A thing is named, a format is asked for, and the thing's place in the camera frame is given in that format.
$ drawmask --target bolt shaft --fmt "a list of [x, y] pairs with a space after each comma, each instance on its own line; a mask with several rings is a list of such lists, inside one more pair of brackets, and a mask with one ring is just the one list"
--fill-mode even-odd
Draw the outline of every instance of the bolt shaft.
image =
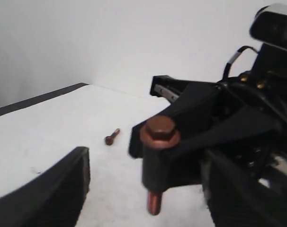
[[120, 129], [116, 129], [111, 135], [110, 137], [112, 137], [113, 139], [120, 133]]
[[158, 215], [161, 211], [162, 193], [148, 192], [147, 209], [150, 214]]

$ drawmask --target hex bolt head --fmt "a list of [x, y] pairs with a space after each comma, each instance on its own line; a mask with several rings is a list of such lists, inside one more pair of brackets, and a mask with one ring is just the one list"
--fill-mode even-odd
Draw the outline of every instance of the hex bolt head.
[[105, 144], [111, 146], [114, 143], [115, 137], [120, 133], [120, 129], [116, 129], [112, 135], [105, 137]]
[[174, 121], [166, 116], [157, 115], [146, 122], [146, 132], [153, 140], [170, 140], [175, 133]]

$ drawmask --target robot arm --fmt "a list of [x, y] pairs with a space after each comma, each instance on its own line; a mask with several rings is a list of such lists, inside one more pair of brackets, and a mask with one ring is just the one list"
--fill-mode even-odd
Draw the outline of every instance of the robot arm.
[[228, 77], [241, 48], [216, 83], [153, 77], [150, 94], [171, 105], [133, 127], [129, 147], [143, 159], [152, 215], [166, 190], [202, 184], [217, 227], [287, 227], [287, 46], [269, 43], [283, 34], [270, 32], [276, 24], [287, 29], [286, 12], [275, 4], [257, 14], [251, 35], [264, 44], [250, 71]]

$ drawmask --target black table edge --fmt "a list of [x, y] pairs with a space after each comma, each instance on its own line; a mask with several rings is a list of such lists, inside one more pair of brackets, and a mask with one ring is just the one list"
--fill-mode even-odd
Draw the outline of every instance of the black table edge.
[[74, 85], [71, 85], [71, 86], [56, 90], [56, 91], [52, 91], [52, 92], [49, 92], [49, 93], [46, 93], [46, 94], [43, 94], [40, 96], [26, 99], [24, 101], [20, 101], [18, 103], [14, 103], [14, 104], [10, 104], [10, 105], [1, 107], [0, 108], [0, 116], [11, 113], [11, 112], [16, 111], [16, 110], [27, 108], [29, 106], [47, 101], [49, 99], [52, 99], [52, 98], [55, 98], [55, 97], [58, 97], [61, 95], [65, 95], [67, 93], [70, 93], [70, 92], [77, 90], [77, 89], [79, 89], [83, 86], [86, 86], [86, 85], [88, 85], [88, 84], [85, 84], [85, 83], [74, 84]]

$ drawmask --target black cable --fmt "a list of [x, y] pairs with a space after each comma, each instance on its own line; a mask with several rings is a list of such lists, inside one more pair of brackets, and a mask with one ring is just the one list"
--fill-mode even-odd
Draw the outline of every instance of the black cable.
[[241, 53], [244, 52], [247, 49], [251, 49], [255, 53], [258, 53], [258, 51], [254, 47], [251, 47], [251, 46], [242, 46], [241, 48], [239, 48], [237, 50], [237, 52], [232, 56], [232, 58], [230, 58], [228, 63], [225, 65], [223, 79], [227, 79], [229, 77], [231, 66], [236, 61], [236, 59], [241, 55]]

